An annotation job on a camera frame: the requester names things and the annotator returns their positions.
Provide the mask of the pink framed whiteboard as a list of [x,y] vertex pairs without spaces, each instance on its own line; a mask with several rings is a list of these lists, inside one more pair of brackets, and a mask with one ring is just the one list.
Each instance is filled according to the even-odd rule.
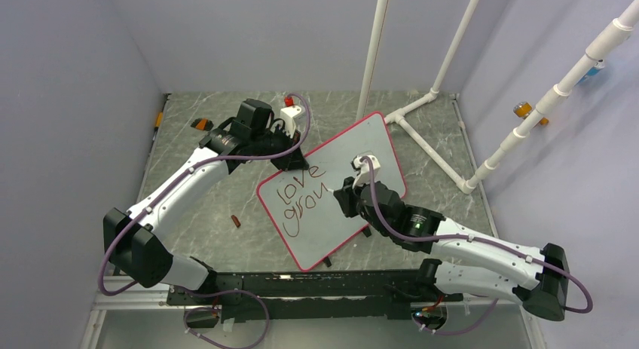
[[355,237],[367,221],[347,218],[333,195],[355,176],[352,161],[373,155],[376,179],[404,197],[407,192],[384,115],[373,112],[306,154],[307,170],[280,171],[260,182],[257,196],[300,271],[309,271]]

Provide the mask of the brown marker cap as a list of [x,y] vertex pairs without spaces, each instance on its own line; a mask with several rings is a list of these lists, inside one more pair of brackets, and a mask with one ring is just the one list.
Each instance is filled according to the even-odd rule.
[[240,227],[241,227],[241,222],[240,222],[240,220],[238,219],[238,217],[237,217],[237,216],[232,215],[232,216],[231,216],[231,220],[232,220],[232,222],[234,223],[234,225],[235,225],[235,227],[236,227],[236,228],[240,228]]

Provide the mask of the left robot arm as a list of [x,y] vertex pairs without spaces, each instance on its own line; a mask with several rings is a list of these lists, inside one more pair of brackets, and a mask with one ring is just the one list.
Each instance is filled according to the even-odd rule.
[[278,170],[308,170],[301,144],[310,131],[311,110],[296,93],[285,97],[276,116],[272,107],[245,99],[235,116],[206,131],[187,161],[149,196],[125,211],[111,209],[103,219],[105,254],[98,273],[99,291],[106,288],[108,264],[129,275],[134,284],[150,288],[159,283],[179,286],[199,304],[210,302],[219,291],[218,274],[192,256],[172,253],[164,241],[179,219],[216,183],[241,164],[270,161]]

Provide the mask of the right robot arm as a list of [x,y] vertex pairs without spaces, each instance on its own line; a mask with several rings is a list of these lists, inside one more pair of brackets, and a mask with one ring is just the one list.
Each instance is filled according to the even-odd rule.
[[493,296],[521,305],[536,317],[564,320],[569,268],[563,247],[499,240],[439,212],[406,204],[381,182],[360,186],[353,182],[347,177],[333,193],[345,217],[364,219],[404,250],[430,255],[415,280],[421,298]]

